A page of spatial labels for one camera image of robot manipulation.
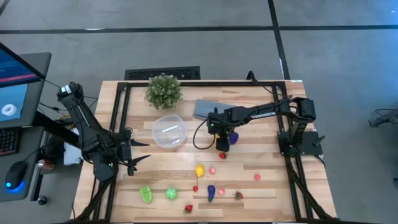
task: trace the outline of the wooden table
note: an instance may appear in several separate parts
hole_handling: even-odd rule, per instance
[[[103,82],[96,109],[96,118],[104,128],[109,128],[118,82]],[[286,81],[288,95],[305,97],[302,82]],[[147,147],[132,147],[133,157],[151,154],[138,163],[134,177],[127,175],[125,167],[120,166],[111,216],[112,222],[250,222],[250,221],[293,221],[294,211],[284,158],[279,153],[276,134],[279,130],[277,118],[251,121],[236,128],[239,141],[231,146],[227,160],[220,159],[219,151],[212,148],[201,151],[192,144],[192,136],[200,120],[193,118],[197,99],[213,100],[239,106],[254,106],[270,103],[272,95],[260,86],[226,87],[183,87],[183,101],[172,110],[156,110],[145,101],[145,87],[133,87],[129,100],[126,127],[134,130],[137,141],[149,143]],[[123,100],[119,105],[119,129]],[[163,149],[152,138],[152,123],[167,114],[178,114],[187,124],[188,138],[185,144],[173,149]],[[213,136],[207,134],[203,126],[197,135],[199,146],[207,146]],[[309,191],[327,213],[336,216],[328,180],[323,164],[314,156],[302,156]],[[199,178],[199,191],[193,192],[196,184],[195,167],[205,166],[204,177]],[[215,174],[208,172],[210,167]],[[261,180],[255,181],[254,174]],[[84,163],[75,197],[76,215],[88,205],[93,186],[93,166]],[[207,186],[213,184],[217,189],[225,189],[225,194],[216,194],[212,202],[207,199]],[[153,201],[146,204],[139,189],[149,185]],[[178,198],[169,200],[165,191],[178,190]],[[235,191],[244,198],[235,200]],[[305,215],[302,194],[298,197],[302,216]],[[104,217],[106,198],[101,206]],[[183,214],[186,205],[193,205],[191,214]]]

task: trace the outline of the transparent bowl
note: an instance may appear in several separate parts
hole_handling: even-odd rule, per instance
[[[158,146],[169,149],[180,145],[187,138],[187,127],[179,115],[169,114],[153,123],[152,135]]]

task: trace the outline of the yellow lemon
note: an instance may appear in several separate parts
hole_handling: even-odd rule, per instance
[[[197,165],[197,168],[195,169],[195,172],[197,173],[198,177],[201,177],[205,173],[205,168],[203,167],[202,164]]]

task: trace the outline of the green plant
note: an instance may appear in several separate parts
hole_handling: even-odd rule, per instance
[[[175,103],[182,100],[180,83],[172,75],[159,75],[148,84],[145,99],[156,109],[175,108]]]

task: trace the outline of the computer screen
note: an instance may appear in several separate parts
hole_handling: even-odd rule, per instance
[[[20,56],[0,43],[0,87],[37,82],[42,77]]]

